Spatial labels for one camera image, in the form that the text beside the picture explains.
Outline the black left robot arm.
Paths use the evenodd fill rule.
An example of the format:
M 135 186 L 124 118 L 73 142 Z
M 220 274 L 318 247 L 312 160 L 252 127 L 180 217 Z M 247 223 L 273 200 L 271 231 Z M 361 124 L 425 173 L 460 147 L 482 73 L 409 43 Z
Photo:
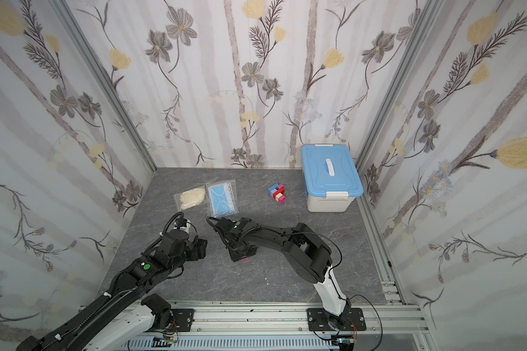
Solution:
M 139 333 L 171 326 L 171 304 L 152 290 L 176 278 L 185 263 L 204 259 L 207 245 L 198 235 L 190 236 L 184 214 L 176 213 L 91 304 L 45 336 L 27 337 L 18 350 L 115 350 Z

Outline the blue lego brick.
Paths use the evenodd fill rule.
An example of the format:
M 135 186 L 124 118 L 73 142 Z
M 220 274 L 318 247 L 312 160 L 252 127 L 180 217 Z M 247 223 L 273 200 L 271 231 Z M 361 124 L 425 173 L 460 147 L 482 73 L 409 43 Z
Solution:
M 272 196 L 272 192 L 274 191 L 274 189 L 277 189 L 277 188 L 278 188 L 278 184 L 273 184 L 271 187 L 269 187 L 268 194 Z

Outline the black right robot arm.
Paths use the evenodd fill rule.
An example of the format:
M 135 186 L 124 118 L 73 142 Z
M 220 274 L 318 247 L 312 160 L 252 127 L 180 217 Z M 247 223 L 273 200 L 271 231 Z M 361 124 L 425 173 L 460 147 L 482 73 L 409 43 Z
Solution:
M 276 228 L 245 217 L 234 221 L 208 216 L 206 221 L 219 235 L 232 261 L 253 257 L 259 247 L 280 252 L 297 275 L 316 289 L 330 328 L 342 331 L 357 326 L 351 299 L 335 277 L 335 269 L 343 260 L 333 262 L 327 236 L 303 223 L 293 228 Z

